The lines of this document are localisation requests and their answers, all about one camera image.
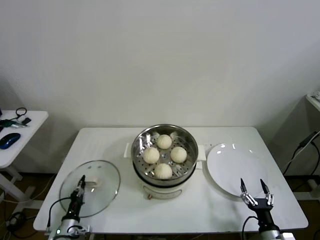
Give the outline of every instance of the white folding table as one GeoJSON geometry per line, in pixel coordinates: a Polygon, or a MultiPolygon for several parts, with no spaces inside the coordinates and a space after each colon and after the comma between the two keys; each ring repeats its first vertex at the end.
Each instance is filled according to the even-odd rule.
{"type": "MultiPolygon", "coordinates": [[[[0,120],[12,119],[16,116],[16,111],[2,110],[2,116],[0,116],[0,120]]],[[[16,206],[13,212],[20,212],[24,208],[39,209],[43,202],[39,200],[30,200],[30,196],[35,190],[34,186],[30,186],[25,192],[22,192],[14,185],[16,180],[20,181],[22,179],[22,176],[15,170],[13,166],[10,166],[11,163],[17,157],[17,155],[29,142],[31,137],[36,133],[36,131],[48,118],[48,113],[46,111],[28,111],[25,116],[31,119],[31,122],[27,124],[28,127],[5,127],[0,132],[0,139],[10,133],[21,134],[20,139],[13,145],[11,145],[8,149],[0,149],[0,169],[4,169],[12,176],[11,181],[9,181],[6,177],[0,174],[0,188],[2,188],[6,193],[14,197],[18,202],[21,202],[16,206]]],[[[4,198],[4,194],[2,194],[0,198],[1,202],[4,198]]]]}
{"type": "MultiPolygon", "coordinates": [[[[275,224],[282,230],[308,226],[308,220],[295,196],[253,127],[186,127],[198,145],[210,148],[219,143],[235,143],[250,147],[264,159],[267,185],[274,194],[271,211],[275,224]]],[[[206,170],[196,169],[184,192],[173,199],[148,200],[142,190],[132,161],[124,158],[127,143],[143,128],[83,128],[77,135],[33,223],[45,231],[50,206],[59,199],[59,190],[66,176],[79,165],[93,161],[110,161],[118,168],[121,184],[118,195],[102,212],[81,219],[100,234],[174,234],[241,232],[248,216],[254,215],[239,197],[231,196],[214,183],[206,170]]],[[[51,213],[51,229],[58,227],[65,212],[56,204],[51,213]]],[[[257,231],[256,221],[249,221],[246,231],[257,231]]]]}

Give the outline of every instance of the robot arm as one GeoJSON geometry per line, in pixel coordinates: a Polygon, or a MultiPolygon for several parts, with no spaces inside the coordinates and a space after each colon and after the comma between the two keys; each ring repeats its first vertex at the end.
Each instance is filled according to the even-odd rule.
{"type": "Polygon", "coordinates": [[[295,240],[292,233],[281,233],[271,216],[274,207],[274,196],[270,193],[268,186],[260,179],[265,198],[253,198],[248,192],[245,182],[241,178],[241,198],[250,210],[256,213],[259,225],[259,240],[295,240]]]}
{"type": "Polygon", "coordinates": [[[61,225],[50,233],[48,240],[77,239],[79,236],[84,236],[90,232],[90,226],[84,227],[80,225],[79,217],[81,206],[84,204],[85,179],[86,176],[83,175],[77,187],[71,193],[71,202],[66,215],[61,219],[61,225]]]}

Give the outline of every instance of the computer mouse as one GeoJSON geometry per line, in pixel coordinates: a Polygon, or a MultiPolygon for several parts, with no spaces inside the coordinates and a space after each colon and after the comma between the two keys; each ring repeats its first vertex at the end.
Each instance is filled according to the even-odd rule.
{"type": "Polygon", "coordinates": [[[20,133],[14,132],[0,139],[0,149],[7,149],[21,137],[20,133]]]}

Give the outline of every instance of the cable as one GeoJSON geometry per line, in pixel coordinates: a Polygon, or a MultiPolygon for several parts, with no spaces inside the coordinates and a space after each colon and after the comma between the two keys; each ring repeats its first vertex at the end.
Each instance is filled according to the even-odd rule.
{"type": "Polygon", "coordinates": [[[11,238],[11,232],[6,231],[5,234],[3,235],[3,240],[9,240],[11,238]]]}
{"type": "Polygon", "coordinates": [[[27,203],[27,202],[30,202],[32,200],[35,200],[37,197],[39,197],[40,195],[42,195],[45,190],[48,188],[49,186],[49,183],[51,182],[51,180],[56,176],[56,174],[54,174],[48,181],[48,183],[46,184],[46,186],[44,187],[44,189],[35,197],[29,199],[29,200],[26,200],[26,201],[9,201],[9,200],[5,200],[5,198],[3,198],[2,200],[0,201],[4,201],[4,202],[7,202],[7,203],[11,203],[11,204],[23,204],[23,203],[27,203]]]}
{"type": "Polygon", "coordinates": [[[316,153],[318,154],[318,161],[316,162],[316,165],[312,171],[312,173],[310,175],[313,175],[315,173],[315,171],[317,170],[319,163],[320,163],[320,152],[319,152],[319,148],[317,147],[317,145],[314,142],[311,142],[312,146],[314,146],[316,153]]]}
{"type": "Polygon", "coordinates": [[[259,221],[259,219],[256,216],[248,216],[246,218],[246,220],[244,221],[243,226],[242,226],[241,240],[245,240],[245,226],[246,226],[249,219],[257,219],[259,221]]]}
{"type": "Polygon", "coordinates": [[[13,231],[10,232],[14,237],[16,237],[17,239],[27,239],[27,238],[30,238],[32,236],[34,236],[35,234],[38,233],[38,231],[34,231],[33,233],[31,233],[30,235],[27,235],[27,236],[19,236],[19,235],[16,235],[13,231]]]}
{"type": "Polygon", "coordinates": [[[198,236],[195,236],[195,237],[191,238],[190,240],[197,239],[197,238],[201,237],[202,235],[203,235],[203,234],[200,234],[200,235],[198,235],[198,236]]]}
{"type": "MultiPolygon", "coordinates": [[[[295,158],[295,155],[296,155],[296,153],[297,153],[297,151],[298,151],[299,149],[300,149],[300,147],[298,146],[298,147],[296,148],[296,150],[294,150],[294,153],[293,153],[293,155],[292,155],[292,157],[291,157],[291,160],[293,160],[293,159],[295,158]]],[[[286,172],[288,171],[288,168],[290,167],[291,163],[292,163],[292,162],[289,162],[288,166],[286,167],[286,169],[285,169],[284,172],[283,172],[283,175],[286,174],[286,172]]]]}
{"type": "MultiPolygon", "coordinates": [[[[3,191],[3,199],[5,200],[6,199],[6,191],[3,191]]],[[[6,222],[8,219],[7,219],[7,216],[6,216],[6,210],[7,210],[7,204],[6,204],[6,201],[3,202],[4,204],[4,208],[3,208],[3,219],[4,219],[4,222],[6,222]]]]}
{"type": "Polygon", "coordinates": [[[313,240],[316,240],[316,236],[317,236],[317,233],[320,233],[320,229],[315,231],[314,235],[313,235],[313,240]]]}
{"type": "Polygon", "coordinates": [[[66,199],[71,199],[71,197],[63,197],[63,198],[60,198],[59,200],[57,200],[57,201],[55,201],[54,203],[52,203],[52,205],[51,205],[51,207],[50,207],[50,209],[49,209],[49,218],[48,218],[48,223],[47,223],[47,225],[46,225],[46,227],[47,228],[49,228],[50,227],[50,224],[51,224],[51,209],[52,209],[52,207],[56,204],[56,203],[59,203],[60,201],[62,201],[62,200],[66,200],[66,199]]]}
{"type": "Polygon", "coordinates": [[[176,239],[178,239],[179,237],[181,237],[181,235],[175,236],[174,239],[172,239],[172,240],[176,240],[176,239]]]}
{"type": "Polygon", "coordinates": [[[306,149],[306,147],[320,134],[320,131],[318,131],[309,141],[308,143],[289,161],[287,162],[283,167],[286,167],[287,165],[289,165],[290,163],[292,163],[293,160],[296,159],[296,157],[303,151],[306,149]]]}
{"type": "MultiPolygon", "coordinates": [[[[6,199],[6,192],[4,191],[3,194],[4,194],[4,195],[3,195],[3,198],[6,199]]],[[[4,202],[4,212],[3,212],[3,217],[4,217],[4,220],[5,220],[4,223],[6,223],[7,221],[10,221],[10,219],[12,219],[12,218],[17,219],[14,215],[13,215],[14,217],[11,216],[11,217],[9,217],[9,218],[7,219],[6,210],[7,210],[7,206],[6,206],[6,202],[4,202]]],[[[31,216],[31,217],[26,218],[26,220],[33,219],[33,218],[35,218],[35,217],[36,217],[36,216],[31,216]]],[[[9,239],[11,238],[11,234],[12,234],[14,237],[16,237],[17,239],[27,239],[27,238],[32,237],[33,235],[35,235],[35,234],[38,232],[38,231],[34,231],[34,232],[33,232],[32,234],[30,234],[30,235],[27,235],[27,236],[19,236],[19,235],[16,235],[16,234],[14,233],[14,231],[9,230],[7,225],[6,225],[5,227],[6,227],[6,229],[7,229],[6,234],[9,232],[9,237],[8,237],[8,239],[6,239],[5,236],[3,236],[3,240],[9,240],[9,239]]]]}
{"type": "MultiPolygon", "coordinates": [[[[315,149],[316,149],[316,152],[317,152],[317,154],[318,154],[318,160],[317,160],[317,162],[316,162],[316,165],[315,165],[312,173],[310,173],[310,176],[312,176],[312,175],[315,173],[315,171],[317,170],[317,168],[318,168],[318,166],[319,166],[319,163],[320,163],[320,151],[319,151],[319,148],[317,147],[317,145],[316,145],[314,142],[311,142],[311,144],[312,144],[312,146],[314,146],[315,149]]],[[[292,192],[296,191],[298,188],[302,187],[302,186],[305,185],[307,182],[308,182],[308,180],[304,181],[302,184],[300,184],[299,186],[295,187],[295,188],[292,190],[292,192]]]]}

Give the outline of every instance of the white plate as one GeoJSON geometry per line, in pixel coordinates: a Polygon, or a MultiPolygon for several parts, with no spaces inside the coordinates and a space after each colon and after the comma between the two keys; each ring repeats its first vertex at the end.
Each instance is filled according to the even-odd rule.
{"type": "Polygon", "coordinates": [[[241,178],[248,193],[256,197],[263,190],[260,179],[268,182],[262,160],[249,148],[239,144],[219,144],[207,157],[213,180],[228,193],[240,197],[241,178]]]}

